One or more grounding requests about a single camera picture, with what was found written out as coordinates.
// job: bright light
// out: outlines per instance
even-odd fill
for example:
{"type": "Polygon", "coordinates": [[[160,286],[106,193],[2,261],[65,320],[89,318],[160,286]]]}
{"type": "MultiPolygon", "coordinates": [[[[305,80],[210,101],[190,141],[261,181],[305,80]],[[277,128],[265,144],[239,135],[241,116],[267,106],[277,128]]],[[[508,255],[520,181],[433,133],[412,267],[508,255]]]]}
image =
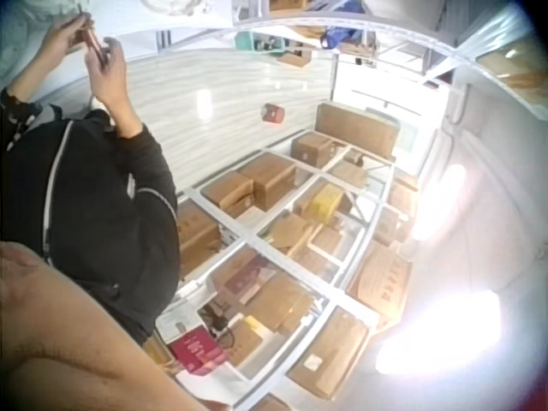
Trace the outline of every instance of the bright light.
{"type": "Polygon", "coordinates": [[[196,93],[196,110],[200,120],[210,120],[213,117],[211,91],[203,88],[196,93]]]}
{"type": "Polygon", "coordinates": [[[506,58],[512,58],[516,53],[517,53],[517,51],[515,49],[512,49],[508,53],[506,53],[505,57],[506,58]]]}
{"type": "Polygon", "coordinates": [[[439,184],[426,191],[413,227],[415,240],[427,240],[439,228],[455,204],[465,177],[466,169],[460,164],[453,164],[445,171],[439,184]]]}
{"type": "Polygon", "coordinates": [[[500,339],[500,306],[492,291],[460,295],[430,307],[415,325],[389,340],[375,368],[383,374],[421,374],[465,366],[500,339]]]}

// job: person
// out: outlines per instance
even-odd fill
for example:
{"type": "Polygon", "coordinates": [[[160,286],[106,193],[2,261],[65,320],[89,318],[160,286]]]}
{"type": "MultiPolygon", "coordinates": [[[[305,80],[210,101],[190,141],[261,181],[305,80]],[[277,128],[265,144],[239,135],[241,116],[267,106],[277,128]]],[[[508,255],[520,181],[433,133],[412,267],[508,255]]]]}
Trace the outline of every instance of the person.
{"type": "Polygon", "coordinates": [[[2,90],[1,238],[71,278],[142,345],[176,291],[176,193],[160,145],[130,103],[120,43],[105,39],[103,69],[94,52],[85,54],[92,95],[108,114],[97,109],[70,120],[29,103],[89,19],[54,24],[2,90]]]}
{"type": "Polygon", "coordinates": [[[0,242],[0,260],[0,409],[231,409],[192,398],[36,253],[0,242]]]}

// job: marble tile floor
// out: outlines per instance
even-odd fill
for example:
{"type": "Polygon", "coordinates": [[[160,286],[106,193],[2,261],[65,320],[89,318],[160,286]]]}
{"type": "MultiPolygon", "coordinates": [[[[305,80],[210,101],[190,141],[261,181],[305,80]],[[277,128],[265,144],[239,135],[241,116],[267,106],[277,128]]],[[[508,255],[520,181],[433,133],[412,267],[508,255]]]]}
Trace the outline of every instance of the marble tile floor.
{"type": "MultiPolygon", "coordinates": [[[[330,97],[331,60],[296,68],[241,51],[181,51],[129,63],[128,87],[136,111],[164,149],[179,191],[313,127],[318,104],[330,97]],[[282,124],[262,122],[265,103],[286,110],[282,124]]],[[[89,96],[83,78],[43,101],[70,113],[81,110],[89,96]]]]}

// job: white piping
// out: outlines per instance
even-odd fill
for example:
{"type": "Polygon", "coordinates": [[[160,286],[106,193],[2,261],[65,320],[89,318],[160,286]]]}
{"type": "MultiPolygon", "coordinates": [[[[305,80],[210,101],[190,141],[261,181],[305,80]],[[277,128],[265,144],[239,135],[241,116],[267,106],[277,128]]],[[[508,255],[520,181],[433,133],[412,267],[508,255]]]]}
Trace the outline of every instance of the white piping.
{"type": "Polygon", "coordinates": [[[57,177],[57,168],[59,167],[59,162],[61,161],[61,156],[64,152],[65,146],[70,136],[70,129],[72,128],[73,122],[68,122],[65,132],[63,134],[63,139],[57,150],[55,159],[53,160],[53,165],[51,166],[50,177],[48,178],[48,186],[45,191],[45,202],[44,202],[44,220],[43,220],[43,230],[42,230],[42,251],[44,254],[47,254],[47,263],[53,265],[51,262],[51,257],[49,256],[49,247],[48,243],[48,231],[51,225],[51,196],[53,195],[53,186],[55,179],[57,177]]]}
{"type": "Polygon", "coordinates": [[[164,204],[167,205],[168,207],[168,210],[170,210],[170,213],[171,213],[171,216],[173,217],[173,221],[175,222],[175,225],[177,225],[177,215],[175,214],[175,210],[173,210],[173,207],[170,205],[170,203],[168,202],[168,200],[165,199],[165,197],[160,194],[158,191],[156,190],[153,190],[152,188],[140,188],[137,190],[137,192],[135,194],[138,194],[138,193],[150,193],[150,194],[154,194],[156,195],[159,199],[161,199],[164,204]]]}

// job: red box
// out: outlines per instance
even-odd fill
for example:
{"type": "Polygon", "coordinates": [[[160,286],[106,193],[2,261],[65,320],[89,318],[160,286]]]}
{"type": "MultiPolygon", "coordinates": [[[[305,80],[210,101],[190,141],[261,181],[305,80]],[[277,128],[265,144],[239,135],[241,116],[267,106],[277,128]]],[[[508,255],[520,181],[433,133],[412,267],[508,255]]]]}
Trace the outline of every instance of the red box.
{"type": "Polygon", "coordinates": [[[172,342],[170,349],[185,369],[193,375],[207,375],[227,360],[223,349],[203,325],[172,342]]]}

